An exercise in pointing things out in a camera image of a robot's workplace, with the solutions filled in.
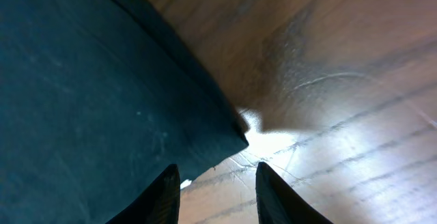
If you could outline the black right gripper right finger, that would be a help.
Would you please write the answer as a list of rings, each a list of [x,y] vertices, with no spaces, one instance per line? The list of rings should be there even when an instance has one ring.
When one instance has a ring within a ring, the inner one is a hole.
[[[265,162],[257,165],[255,190],[259,224],[332,224]]]

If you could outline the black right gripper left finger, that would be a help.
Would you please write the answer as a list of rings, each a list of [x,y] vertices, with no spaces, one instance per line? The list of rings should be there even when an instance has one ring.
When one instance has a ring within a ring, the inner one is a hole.
[[[180,210],[180,175],[170,164],[129,206],[107,224],[177,224]]]

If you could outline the black nike t-shirt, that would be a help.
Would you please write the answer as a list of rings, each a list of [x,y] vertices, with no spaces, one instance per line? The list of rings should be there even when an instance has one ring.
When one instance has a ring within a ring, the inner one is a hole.
[[[1,222],[105,223],[248,143],[147,0],[1,0]]]

